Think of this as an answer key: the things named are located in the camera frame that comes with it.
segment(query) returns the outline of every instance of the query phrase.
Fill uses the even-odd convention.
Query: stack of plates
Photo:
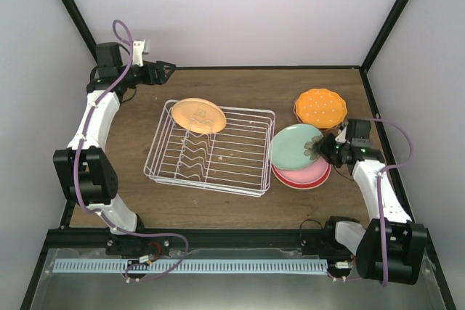
[[[295,189],[313,189],[323,184],[329,177],[331,166],[312,149],[322,136],[316,127],[304,123],[278,132],[270,148],[276,178]]]

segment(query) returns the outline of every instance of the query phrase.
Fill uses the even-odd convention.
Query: white wire dish rack
[[[215,134],[197,134],[172,118],[177,102],[170,99],[163,107],[144,174],[157,183],[262,196],[270,188],[274,112],[220,107],[226,127]]]

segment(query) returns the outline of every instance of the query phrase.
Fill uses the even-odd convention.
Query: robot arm
[[[142,54],[146,52],[144,41],[134,42],[132,66],[126,77],[107,93],[96,106],[95,101],[112,84],[124,69],[118,43],[97,45],[98,79],[92,79],[87,85],[87,106],[76,135],[67,149],[57,150],[54,154],[54,166],[67,200],[77,203],[73,182],[73,163],[78,144],[83,138],[84,125],[92,107],[95,107],[87,126],[81,157],[79,159],[79,188],[85,206],[93,211],[98,209],[105,214],[114,226],[129,232],[142,227],[137,215],[129,210],[118,195],[118,177],[105,155],[110,125],[118,112],[121,100],[127,89],[133,89],[139,83],[153,85],[166,83],[176,69],[175,65],[157,61],[145,62]]]
[[[334,239],[357,257],[357,271],[361,277],[383,280],[376,181],[385,163],[381,152],[371,147],[370,130],[370,121],[349,119],[338,136],[326,134],[316,144],[315,150],[336,167],[347,165],[362,192],[371,220],[366,230],[353,220],[338,220],[333,225]],[[419,276],[426,246],[426,229],[413,223],[405,212],[386,173],[381,176],[381,193],[389,281],[412,285]]]

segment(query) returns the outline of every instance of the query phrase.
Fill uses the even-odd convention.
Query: orange plate
[[[176,103],[171,116],[181,127],[199,134],[220,132],[226,126],[226,116],[214,103],[200,98],[187,98]]]
[[[330,129],[339,125],[347,115],[346,102],[327,89],[311,89],[296,101],[297,116],[319,129]]]

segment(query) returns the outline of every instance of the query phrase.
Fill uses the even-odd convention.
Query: red plate
[[[319,187],[321,184],[323,184],[326,179],[328,179],[329,177],[329,174],[331,173],[331,166],[328,166],[328,169],[326,170],[325,174],[323,174],[323,176],[318,179],[317,181],[314,181],[313,183],[309,183],[309,184],[297,184],[297,183],[293,183],[292,181],[289,181],[287,179],[284,179],[275,169],[275,167],[273,165],[271,165],[271,169],[274,173],[274,175],[276,176],[276,178],[281,182],[283,183],[284,185],[287,185],[288,187],[291,187],[291,188],[294,188],[294,189],[314,189],[316,187]]]

